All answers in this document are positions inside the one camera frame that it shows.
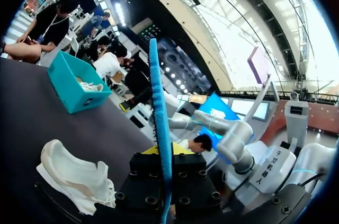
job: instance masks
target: teal plastic bin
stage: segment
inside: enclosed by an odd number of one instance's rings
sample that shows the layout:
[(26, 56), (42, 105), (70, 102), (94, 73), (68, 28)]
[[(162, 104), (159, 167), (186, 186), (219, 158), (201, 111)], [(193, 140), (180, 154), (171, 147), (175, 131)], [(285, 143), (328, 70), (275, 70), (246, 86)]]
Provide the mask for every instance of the teal plastic bin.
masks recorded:
[[(111, 90), (90, 64), (66, 52), (60, 51), (47, 71), (54, 89), (70, 114), (100, 106), (111, 94)], [(102, 92), (86, 92), (76, 77), (94, 85), (102, 84), (104, 89)]]

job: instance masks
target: shoe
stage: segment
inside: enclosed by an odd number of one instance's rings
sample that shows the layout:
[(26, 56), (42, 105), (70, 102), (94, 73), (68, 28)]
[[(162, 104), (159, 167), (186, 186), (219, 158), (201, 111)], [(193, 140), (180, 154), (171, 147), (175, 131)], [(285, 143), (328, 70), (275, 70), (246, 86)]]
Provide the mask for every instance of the shoe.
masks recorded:
[(108, 179), (108, 166), (104, 162), (96, 165), (78, 159), (57, 139), (45, 144), (40, 158), (37, 171), (80, 212), (93, 215), (95, 203), (115, 207), (114, 185)]
[(104, 86), (102, 84), (94, 85), (93, 83), (79, 82), (80, 86), (86, 92), (102, 92)]

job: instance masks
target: black shirt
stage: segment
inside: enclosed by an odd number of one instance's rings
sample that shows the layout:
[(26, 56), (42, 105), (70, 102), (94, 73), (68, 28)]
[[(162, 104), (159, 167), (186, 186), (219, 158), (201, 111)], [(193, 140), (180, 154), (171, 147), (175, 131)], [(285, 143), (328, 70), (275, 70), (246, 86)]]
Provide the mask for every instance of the black shirt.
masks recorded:
[[(43, 35), (48, 26), (52, 23), (53, 19), (57, 14), (57, 4), (54, 3), (44, 10), (42, 10), (37, 15), (37, 24), (33, 28), (33, 30), (29, 33), (29, 37), (32, 40), (37, 40), (39, 36)], [(69, 19), (63, 19), (60, 17), (56, 17), (53, 23), (57, 23), (52, 25), (44, 36), (44, 41), (42, 45), (47, 45), (50, 42), (53, 42), (56, 46), (63, 40), (65, 35), (68, 32), (69, 28)]]
[(82, 45), (76, 56), (82, 59), (84, 55), (87, 55), (91, 60), (96, 61), (99, 56), (97, 49), (97, 41), (93, 40), (89, 45)]

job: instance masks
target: robotic arm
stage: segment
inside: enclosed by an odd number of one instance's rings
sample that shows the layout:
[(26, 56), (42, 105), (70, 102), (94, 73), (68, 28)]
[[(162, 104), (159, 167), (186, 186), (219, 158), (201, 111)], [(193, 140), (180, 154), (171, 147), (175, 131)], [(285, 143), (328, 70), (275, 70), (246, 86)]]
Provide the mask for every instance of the robotic arm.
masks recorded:
[(254, 166), (254, 158), (245, 148), (253, 130), (248, 123), (241, 120), (229, 121), (196, 110), (191, 117), (174, 113), (168, 118), (170, 129), (193, 130), (197, 126), (204, 126), (210, 131), (224, 135), (217, 145), (218, 152), (225, 156), (234, 166), (238, 174), (249, 172)]

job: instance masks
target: blue sponge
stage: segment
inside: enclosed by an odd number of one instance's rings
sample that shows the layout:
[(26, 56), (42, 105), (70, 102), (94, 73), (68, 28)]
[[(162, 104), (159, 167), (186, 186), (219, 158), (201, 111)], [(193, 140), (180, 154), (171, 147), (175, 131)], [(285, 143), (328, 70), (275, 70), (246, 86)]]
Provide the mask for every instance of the blue sponge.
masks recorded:
[(170, 140), (170, 129), (168, 127), (156, 39), (151, 39), (149, 42), (149, 70), (153, 94), (155, 133), (164, 177), (165, 195), (162, 223), (165, 224), (172, 196), (172, 143)]

